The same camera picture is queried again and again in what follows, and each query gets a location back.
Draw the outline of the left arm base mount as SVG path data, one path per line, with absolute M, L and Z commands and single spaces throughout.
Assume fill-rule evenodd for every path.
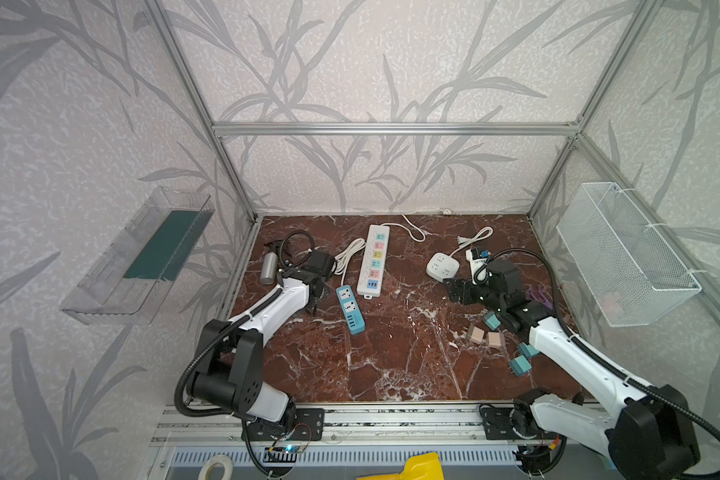
M 246 437 L 254 442 L 287 439 L 295 441 L 319 441 L 325 427 L 326 411 L 322 408 L 296 407 L 287 409 L 278 422 L 258 419 L 245 426 Z

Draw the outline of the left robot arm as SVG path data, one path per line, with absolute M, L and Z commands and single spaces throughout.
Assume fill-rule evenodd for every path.
M 209 321 L 175 387 L 177 411 L 190 418 L 231 415 L 293 429 L 295 401 L 264 381 L 264 349 L 294 314 L 316 307 L 334 265 L 334 256 L 314 251 L 280 273 L 252 307 L 228 320 Z

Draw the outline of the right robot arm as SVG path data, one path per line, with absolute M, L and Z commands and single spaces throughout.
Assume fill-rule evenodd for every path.
M 691 468 L 701 461 L 696 430 L 702 428 L 720 444 L 720 430 L 691 411 L 681 392 L 631 374 L 573 332 L 555 305 L 529 298 L 512 262 L 492 259 L 473 279 L 442 283 L 451 301 L 485 306 L 491 326 L 505 327 L 550 358 L 605 410 L 598 413 L 551 393 L 533 394 L 519 407 L 526 424 L 605 456 L 626 479 L 691 479 Z M 720 468 L 707 476 L 720 479 Z

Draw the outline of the teal power strip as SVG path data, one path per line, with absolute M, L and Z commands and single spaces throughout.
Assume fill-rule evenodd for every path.
M 336 292 L 350 333 L 356 335 L 364 332 L 366 329 L 365 320 L 352 288 L 349 285 L 343 285 Z

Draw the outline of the green plug adapter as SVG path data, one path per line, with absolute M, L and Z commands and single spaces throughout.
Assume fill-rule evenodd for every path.
M 486 314 L 483 321 L 491 331 L 498 331 L 501 328 L 501 321 L 495 313 Z

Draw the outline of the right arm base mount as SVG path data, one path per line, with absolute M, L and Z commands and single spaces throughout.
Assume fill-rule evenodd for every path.
M 528 437 L 519 434 L 513 425 L 511 418 L 513 411 L 512 407 L 489 403 L 479 406 L 478 413 L 487 440 L 528 440 Z

